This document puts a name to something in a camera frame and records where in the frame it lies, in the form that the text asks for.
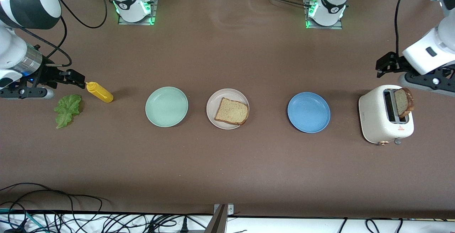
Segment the white plate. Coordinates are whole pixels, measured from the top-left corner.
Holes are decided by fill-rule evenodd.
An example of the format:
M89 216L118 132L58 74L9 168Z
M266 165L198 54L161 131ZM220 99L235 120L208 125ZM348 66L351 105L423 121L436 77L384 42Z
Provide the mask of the white plate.
M250 105L248 104L247 97L243 95L241 92L234 90L234 89L221 89L216 91L214 94L210 96L207 102L207 116L210 122L221 129L224 130L231 130L236 129L239 126L231 125L224 122L215 121L216 113L218 113L218 108L220 107L221 100L223 98L230 99L230 100L237 100L241 103L248 106L248 111L250 110Z

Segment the green plate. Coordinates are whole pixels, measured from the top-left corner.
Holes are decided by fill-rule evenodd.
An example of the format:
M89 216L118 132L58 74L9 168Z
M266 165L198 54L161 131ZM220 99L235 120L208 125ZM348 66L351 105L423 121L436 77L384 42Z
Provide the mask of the green plate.
M148 97L145 114L155 126L171 127L180 123L188 112L186 95L175 87L162 87Z

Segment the green lettuce leaf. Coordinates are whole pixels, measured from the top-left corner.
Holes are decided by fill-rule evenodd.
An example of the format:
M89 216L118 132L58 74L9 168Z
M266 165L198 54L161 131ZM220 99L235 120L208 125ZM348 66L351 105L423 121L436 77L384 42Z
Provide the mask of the green lettuce leaf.
M79 103L82 97L80 95L67 95L62 97L54 108L54 111L58 113L55 118L57 123L57 129L65 127L73 119L73 115L79 115Z

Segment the blue plate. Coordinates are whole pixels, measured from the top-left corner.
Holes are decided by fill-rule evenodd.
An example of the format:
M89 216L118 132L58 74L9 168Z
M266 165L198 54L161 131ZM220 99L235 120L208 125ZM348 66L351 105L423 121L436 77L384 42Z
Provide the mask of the blue plate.
M295 95L288 105L288 116L295 128L306 133L322 131L330 121L327 102L312 92Z

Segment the cable connector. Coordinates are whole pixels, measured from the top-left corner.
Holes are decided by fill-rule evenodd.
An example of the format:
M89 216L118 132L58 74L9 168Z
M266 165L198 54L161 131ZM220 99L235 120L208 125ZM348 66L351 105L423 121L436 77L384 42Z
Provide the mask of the cable connector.
M188 225L187 225L187 217L185 216L183 218L183 225L182 225L182 229L180 230L180 233L187 233L189 230L188 230Z

